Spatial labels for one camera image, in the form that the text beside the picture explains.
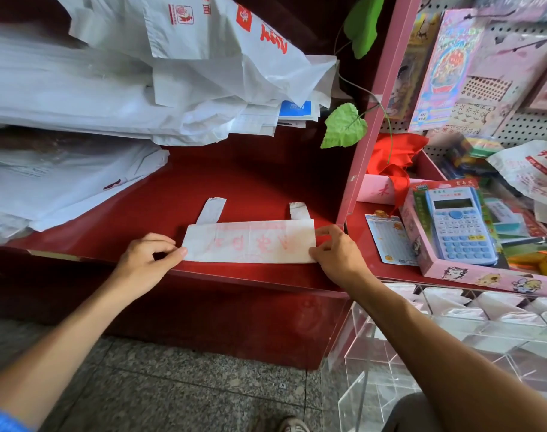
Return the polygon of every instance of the red wooden cabinet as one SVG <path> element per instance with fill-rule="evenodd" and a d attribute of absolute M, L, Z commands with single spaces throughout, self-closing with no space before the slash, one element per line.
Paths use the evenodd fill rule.
<path fill-rule="evenodd" d="M 355 3 L 235 1 L 306 54 L 333 54 Z M 341 75 L 382 96 L 384 105 L 419 1 L 385 0 L 371 51 L 361 60 L 349 49 L 339 54 Z M 55 0 L 15 5 L 0 0 L 0 21 L 68 23 Z M 345 42 L 341 32 L 338 48 Z M 359 109 L 368 108 L 368 94 L 343 87 Z M 130 240 L 157 232 L 181 242 L 209 197 L 227 198 L 224 222 L 288 219 L 289 203 L 305 202 L 316 227 L 349 225 L 348 215 L 358 214 L 355 200 L 382 118 L 379 110 L 368 112 L 367 135 L 346 149 L 319 148 L 323 123 L 278 127 L 275 137 L 230 135 L 203 147 L 169 147 L 168 165 L 140 183 L 76 220 L 0 247 L 0 316 L 56 323 L 97 288 Z M 48 257 L 55 254 L 75 260 Z M 315 264 L 183 262 L 127 308 L 110 333 L 314 369 L 348 303 Z"/>

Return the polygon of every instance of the hand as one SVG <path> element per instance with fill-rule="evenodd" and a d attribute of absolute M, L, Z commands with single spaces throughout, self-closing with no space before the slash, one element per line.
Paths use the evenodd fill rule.
<path fill-rule="evenodd" d="M 335 224 L 316 229 L 316 236 L 326 235 L 331 239 L 311 247 L 309 253 L 333 283 L 348 291 L 357 281 L 371 276 L 358 246 L 348 235 Z"/>
<path fill-rule="evenodd" d="M 154 260 L 154 253 L 166 253 Z M 117 267 L 100 288 L 100 293 L 115 296 L 129 305 L 151 290 L 173 267 L 183 261 L 188 250 L 176 247 L 176 241 L 157 233 L 148 233 L 130 243 Z"/>

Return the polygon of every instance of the stack of plastic bags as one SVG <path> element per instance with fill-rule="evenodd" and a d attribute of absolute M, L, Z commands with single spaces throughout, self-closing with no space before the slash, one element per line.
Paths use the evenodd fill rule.
<path fill-rule="evenodd" d="M 0 24 L 1 124 L 187 146 L 273 135 L 284 101 L 310 102 L 297 120 L 329 107 L 336 58 L 305 56 L 233 0 L 58 1 L 87 46 Z"/>
<path fill-rule="evenodd" d="M 77 218 L 154 173 L 169 152 L 148 140 L 0 135 L 0 244 Z"/>

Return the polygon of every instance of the blue calculator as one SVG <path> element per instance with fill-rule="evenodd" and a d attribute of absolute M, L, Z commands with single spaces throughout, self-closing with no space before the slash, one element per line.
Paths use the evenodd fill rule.
<path fill-rule="evenodd" d="M 440 258 L 483 266 L 498 261 L 474 188 L 429 189 L 426 200 Z"/>

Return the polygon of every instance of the red cloth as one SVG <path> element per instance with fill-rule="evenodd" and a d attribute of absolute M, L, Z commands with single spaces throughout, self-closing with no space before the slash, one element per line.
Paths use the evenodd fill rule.
<path fill-rule="evenodd" d="M 395 191 L 396 205 L 399 208 L 406 199 L 409 189 L 409 176 L 406 168 L 412 165 L 412 158 L 428 144 L 428 138 L 414 133 L 396 133 L 392 141 L 389 133 L 380 133 L 376 141 L 374 151 L 371 153 L 370 163 L 367 165 L 366 174 L 381 174 L 389 176 Z M 388 163 L 389 153 L 392 157 Z"/>

